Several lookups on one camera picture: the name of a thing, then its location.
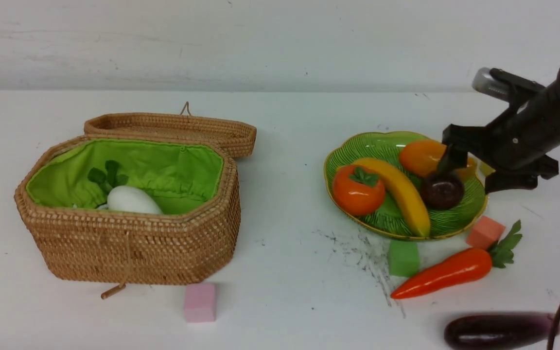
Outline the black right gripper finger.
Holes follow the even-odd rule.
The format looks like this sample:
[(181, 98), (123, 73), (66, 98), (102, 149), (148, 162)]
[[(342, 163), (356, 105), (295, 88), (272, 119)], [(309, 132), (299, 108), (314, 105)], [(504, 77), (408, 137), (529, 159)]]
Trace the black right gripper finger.
[(485, 177), (485, 193), (509, 191), (513, 189), (533, 190), (537, 188), (536, 174), (504, 174), (493, 172)]

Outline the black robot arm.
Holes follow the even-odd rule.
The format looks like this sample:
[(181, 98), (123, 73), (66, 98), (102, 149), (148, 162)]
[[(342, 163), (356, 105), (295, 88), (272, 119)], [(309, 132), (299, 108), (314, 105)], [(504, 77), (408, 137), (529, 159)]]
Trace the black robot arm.
[(485, 193), (535, 189), (538, 179), (559, 173), (549, 151), (560, 146), (560, 68), (554, 82), (542, 86), (497, 68), (481, 68), (472, 82), (479, 93), (507, 102), (508, 107), (485, 126), (450, 124), (436, 173), (464, 168), (469, 154), (493, 169)]

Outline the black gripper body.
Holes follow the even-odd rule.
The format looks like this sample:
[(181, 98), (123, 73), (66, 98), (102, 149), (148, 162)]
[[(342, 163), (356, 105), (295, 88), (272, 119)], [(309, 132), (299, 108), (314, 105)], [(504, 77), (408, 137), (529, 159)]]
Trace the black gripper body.
[(560, 146), (560, 98), (541, 92), (510, 104), (485, 126), (449, 125), (442, 142), (462, 146), (497, 172), (551, 179), (559, 173), (559, 162), (548, 153)]

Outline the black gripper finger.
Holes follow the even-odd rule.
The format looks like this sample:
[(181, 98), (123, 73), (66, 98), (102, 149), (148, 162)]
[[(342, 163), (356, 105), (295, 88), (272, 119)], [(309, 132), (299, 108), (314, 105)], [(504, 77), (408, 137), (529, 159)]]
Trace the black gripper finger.
[(451, 174), (458, 169), (467, 168), (468, 151), (457, 144), (448, 144), (438, 162), (437, 175)]

